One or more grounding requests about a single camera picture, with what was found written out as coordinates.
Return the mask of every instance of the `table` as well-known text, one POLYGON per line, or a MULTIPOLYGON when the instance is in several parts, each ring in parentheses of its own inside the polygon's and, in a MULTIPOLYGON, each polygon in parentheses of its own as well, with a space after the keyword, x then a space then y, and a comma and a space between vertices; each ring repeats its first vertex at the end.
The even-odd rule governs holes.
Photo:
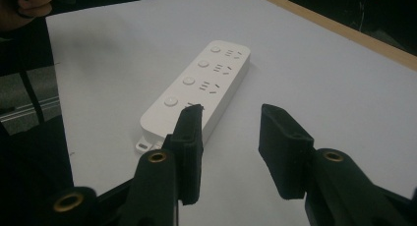
POLYGON ((205 146, 201 198, 181 225, 308 225, 258 153, 261 106, 286 109, 316 148, 349 154, 377 185, 417 187, 417 73, 265 0, 146 0, 47 19, 75 184, 133 177, 142 114, 215 39, 252 50, 205 146))

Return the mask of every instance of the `hand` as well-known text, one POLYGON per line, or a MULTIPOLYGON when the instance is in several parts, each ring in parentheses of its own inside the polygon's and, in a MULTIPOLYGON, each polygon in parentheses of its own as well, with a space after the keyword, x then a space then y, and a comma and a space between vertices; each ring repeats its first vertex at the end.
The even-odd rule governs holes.
POLYGON ((36 17, 43 17, 52 11, 52 0, 18 0, 20 14, 31 17, 29 19, 19 16, 13 4, 8 0, 0 0, 0 31, 9 31, 30 23, 36 17))

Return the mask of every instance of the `power strip switch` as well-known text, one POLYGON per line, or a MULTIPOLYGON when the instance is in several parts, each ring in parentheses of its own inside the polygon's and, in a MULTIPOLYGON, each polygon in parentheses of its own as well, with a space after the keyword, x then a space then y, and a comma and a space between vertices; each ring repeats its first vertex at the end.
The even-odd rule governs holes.
POLYGON ((140 153, 161 148, 172 134, 181 111, 201 104, 203 144, 226 109, 249 69, 251 51, 231 42, 211 42, 141 118, 144 136, 136 144, 140 153))

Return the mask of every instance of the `white power strip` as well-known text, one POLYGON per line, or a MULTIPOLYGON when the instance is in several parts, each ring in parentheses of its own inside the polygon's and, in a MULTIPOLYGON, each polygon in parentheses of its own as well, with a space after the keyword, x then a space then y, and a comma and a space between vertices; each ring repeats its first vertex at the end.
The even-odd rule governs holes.
POLYGON ((204 107, 203 143, 209 136, 249 68, 249 48, 226 41, 211 42, 141 118, 144 136, 136 149, 161 148, 185 107, 204 107))

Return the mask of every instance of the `electrical outlet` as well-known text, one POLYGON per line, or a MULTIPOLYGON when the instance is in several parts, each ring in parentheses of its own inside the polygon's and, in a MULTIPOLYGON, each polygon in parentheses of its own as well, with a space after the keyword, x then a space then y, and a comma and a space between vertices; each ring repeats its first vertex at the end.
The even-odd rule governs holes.
POLYGON ((249 48, 226 41, 211 42, 141 118, 144 136, 136 149, 161 148, 185 107, 204 107, 203 143, 249 69, 249 48))

